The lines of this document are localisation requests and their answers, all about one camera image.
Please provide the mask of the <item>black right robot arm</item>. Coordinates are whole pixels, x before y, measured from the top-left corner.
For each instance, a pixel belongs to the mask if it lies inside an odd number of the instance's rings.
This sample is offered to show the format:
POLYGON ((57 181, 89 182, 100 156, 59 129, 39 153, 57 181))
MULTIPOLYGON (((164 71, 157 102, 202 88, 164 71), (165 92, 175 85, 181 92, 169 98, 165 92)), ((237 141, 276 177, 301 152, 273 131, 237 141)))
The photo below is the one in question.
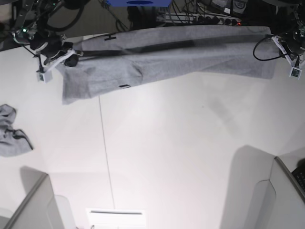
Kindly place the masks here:
POLYGON ((44 65, 48 65, 72 50, 72 44, 64 42, 61 33, 80 20, 88 3, 88 0, 23 0, 8 33, 17 44, 28 45, 35 51, 33 55, 39 61, 44 56, 44 65), (50 25, 50 18, 62 8, 76 11, 73 20, 61 27, 50 25))

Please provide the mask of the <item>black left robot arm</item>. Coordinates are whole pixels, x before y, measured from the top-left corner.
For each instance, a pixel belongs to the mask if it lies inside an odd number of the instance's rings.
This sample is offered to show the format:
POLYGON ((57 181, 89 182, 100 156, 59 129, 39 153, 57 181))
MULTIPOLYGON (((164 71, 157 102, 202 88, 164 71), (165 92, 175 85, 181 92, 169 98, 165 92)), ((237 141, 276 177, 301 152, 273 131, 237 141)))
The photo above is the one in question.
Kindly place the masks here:
POLYGON ((278 31, 275 33, 288 56, 295 60, 305 53, 305 2, 275 0, 278 31))

